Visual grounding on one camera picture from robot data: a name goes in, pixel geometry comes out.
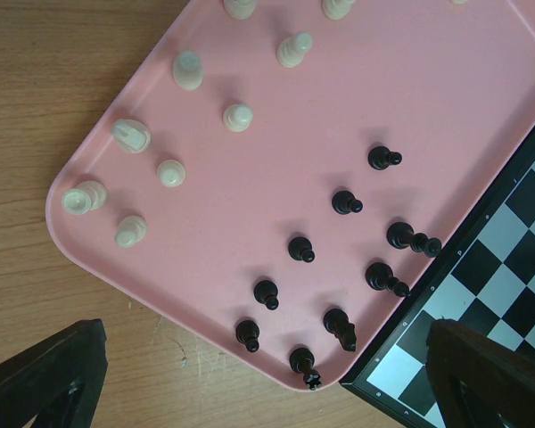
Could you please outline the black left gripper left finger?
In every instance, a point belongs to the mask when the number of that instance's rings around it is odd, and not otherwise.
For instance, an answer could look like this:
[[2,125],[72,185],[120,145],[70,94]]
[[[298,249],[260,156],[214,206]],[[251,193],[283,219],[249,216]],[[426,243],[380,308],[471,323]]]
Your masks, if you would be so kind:
[[108,368],[99,318],[0,363],[0,427],[89,427]]

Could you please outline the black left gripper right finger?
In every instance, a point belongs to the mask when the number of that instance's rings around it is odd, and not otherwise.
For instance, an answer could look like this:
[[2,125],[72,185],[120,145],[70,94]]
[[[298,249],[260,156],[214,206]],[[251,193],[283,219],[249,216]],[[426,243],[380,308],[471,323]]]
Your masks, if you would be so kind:
[[535,362],[451,319],[436,320],[425,363],[447,427],[535,427]]

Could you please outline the black pawn piece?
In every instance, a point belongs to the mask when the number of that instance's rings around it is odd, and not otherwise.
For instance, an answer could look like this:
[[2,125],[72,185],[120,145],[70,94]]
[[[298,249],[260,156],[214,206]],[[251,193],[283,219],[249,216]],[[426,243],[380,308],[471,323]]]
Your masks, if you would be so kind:
[[352,192],[341,190],[333,195],[332,207],[338,214],[348,215],[350,213],[359,213],[364,205]]
[[235,336],[245,348],[253,353],[259,350],[259,327],[250,319],[244,319],[241,321],[236,329]]
[[304,236],[292,238],[288,243],[288,252],[293,259],[305,263],[312,262],[316,257],[311,241]]
[[379,145],[369,152],[367,160],[373,169],[385,170],[390,166],[399,165],[402,162],[402,155],[400,152],[393,152],[386,146]]
[[278,289],[275,283],[270,280],[259,281],[253,289],[254,298],[269,310],[276,310],[279,306],[277,298]]

